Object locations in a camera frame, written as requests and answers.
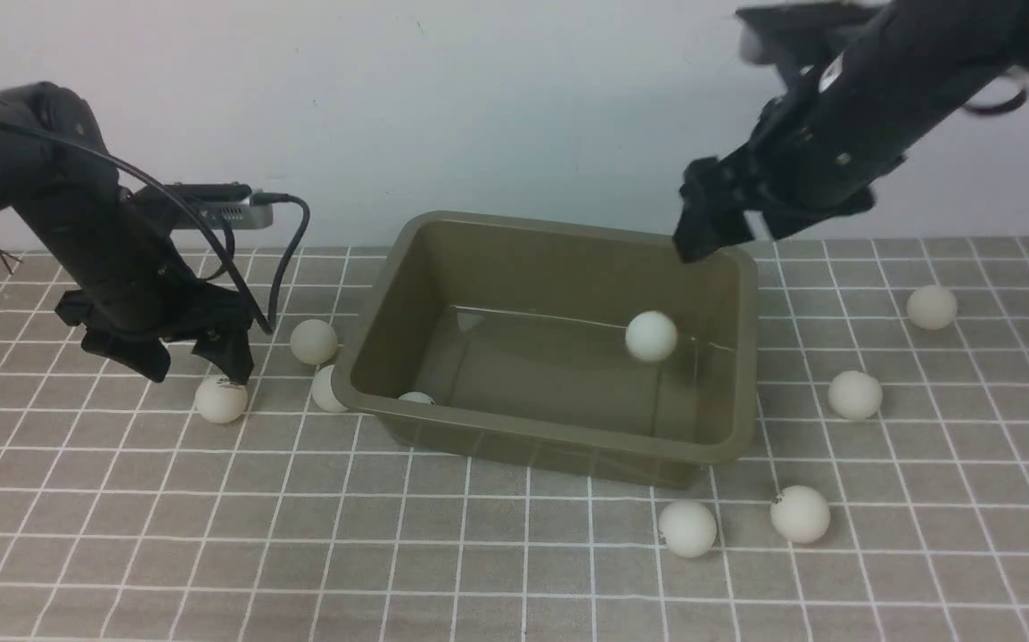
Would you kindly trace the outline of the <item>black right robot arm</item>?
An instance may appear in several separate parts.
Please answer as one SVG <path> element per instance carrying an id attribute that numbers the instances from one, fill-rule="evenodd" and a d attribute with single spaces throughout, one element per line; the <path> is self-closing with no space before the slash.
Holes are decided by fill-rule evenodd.
<path id="1" fill-rule="evenodd" d="M 954 112 L 1004 115 L 979 91 L 1029 72 L 1029 1 L 852 1 L 747 5 L 740 52 L 776 68 L 782 96 L 743 145 L 683 171 L 673 244 L 683 263 L 749 243 L 748 211 L 772 240 L 875 206 L 872 185 Z"/>

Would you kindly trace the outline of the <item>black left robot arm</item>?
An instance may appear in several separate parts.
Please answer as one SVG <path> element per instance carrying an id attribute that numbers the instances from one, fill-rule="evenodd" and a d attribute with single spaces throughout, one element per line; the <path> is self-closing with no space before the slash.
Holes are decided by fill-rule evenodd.
<path id="1" fill-rule="evenodd" d="M 55 314 L 84 330 L 88 354 L 148 381 L 167 377 L 170 342 L 192 342 L 232 383 L 247 383 L 251 306 L 197 276 L 147 217 L 149 202 L 120 186 L 108 155 L 74 91 L 47 82 L 1 91 L 0 211 L 16 211 L 75 282 Z"/>

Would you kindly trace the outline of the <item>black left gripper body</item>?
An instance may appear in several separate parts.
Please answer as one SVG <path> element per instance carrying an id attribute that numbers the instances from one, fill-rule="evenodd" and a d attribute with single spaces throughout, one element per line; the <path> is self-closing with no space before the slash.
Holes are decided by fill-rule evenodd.
<path id="1" fill-rule="evenodd" d="M 202 349 L 229 349 L 245 337 L 255 317 L 249 297 L 209 282 L 185 282 L 149 293 L 125 292 L 111 300 L 70 290 L 55 305 L 65 324 L 82 326 L 91 349 L 192 342 Z"/>

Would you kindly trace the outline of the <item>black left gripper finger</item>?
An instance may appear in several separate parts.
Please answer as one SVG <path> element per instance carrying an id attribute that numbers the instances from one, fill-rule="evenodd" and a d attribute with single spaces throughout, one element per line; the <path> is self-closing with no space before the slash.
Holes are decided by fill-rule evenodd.
<path id="1" fill-rule="evenodd" d="M 156 338 L 127 340 L 103 330 L 86 330 L 81 347 L 84 352 L 119 363 L 153 383 L 163 382 L 171 366 L 168 347 Z"/>
<path id="2" fill-rule="evenodd" d="M 246 385 L 253 373 L 249 330 L 241 326 L 201 330 L 196 334 L 192 353 L 205 358 L 236 385 Z"/>

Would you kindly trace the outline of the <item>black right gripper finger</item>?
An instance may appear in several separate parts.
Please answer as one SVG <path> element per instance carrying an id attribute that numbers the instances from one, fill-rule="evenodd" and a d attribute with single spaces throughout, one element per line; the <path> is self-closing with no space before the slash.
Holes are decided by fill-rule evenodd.
<path id="1" fill-rule="evenodd" d="M 685 264 L 709 259 L 723 248 L 750 243 L 753 239 L 743 209 L 707 202 L 683 201 L 673 233 L 675 251 Z"/>

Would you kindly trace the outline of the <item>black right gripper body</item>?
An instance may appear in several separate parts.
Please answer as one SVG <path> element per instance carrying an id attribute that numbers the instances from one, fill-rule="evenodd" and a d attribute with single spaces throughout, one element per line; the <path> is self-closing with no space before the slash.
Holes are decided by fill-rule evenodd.
<path id="1" fill-rule="evenodd" d="M 776 98 L 723 157 L 691 160 L 680 198 L 759 212 L 772 240 L 875 206 L 872 184 L 903 162 L 909 118 L 882 104 Z"/>

